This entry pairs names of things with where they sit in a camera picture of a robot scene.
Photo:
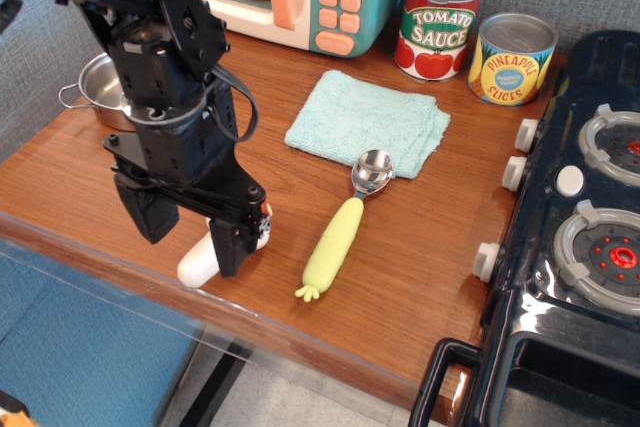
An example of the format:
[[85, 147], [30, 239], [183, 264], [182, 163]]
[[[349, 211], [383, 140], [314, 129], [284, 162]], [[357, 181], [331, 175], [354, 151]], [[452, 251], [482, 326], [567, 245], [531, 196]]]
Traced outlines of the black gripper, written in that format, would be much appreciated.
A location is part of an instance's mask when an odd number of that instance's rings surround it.
[[233, 88], [215, 78], [192, 87], [176, 106], [134, 105], [135, 131], [103, 141], [115, 159], [120, 200], [140, 234], [158, 243], [178, 223], [181, 207], [210, 218], [223, 277], [236, 276], [258, 250], [266, 199], [235, 156], [249, 136], [237, 129]]

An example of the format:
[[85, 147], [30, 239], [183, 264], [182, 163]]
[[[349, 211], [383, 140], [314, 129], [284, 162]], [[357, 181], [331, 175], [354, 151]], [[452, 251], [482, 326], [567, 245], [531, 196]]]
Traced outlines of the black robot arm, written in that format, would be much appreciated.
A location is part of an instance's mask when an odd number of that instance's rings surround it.
[[[245, 85], [220, 64], [225, 25], [203, 0], [55, 0], [75, 4], [118, 75], [133, 131], [110, 135], [120, 199], [150, 242], [164, 238], [186, 208], [209, 221], [220, 272], [237, 273], [266, 232], [266, 194], [237, 162], [253, 135], [236, 123]], [[1, 0], [9, 25], [22, 0]]]

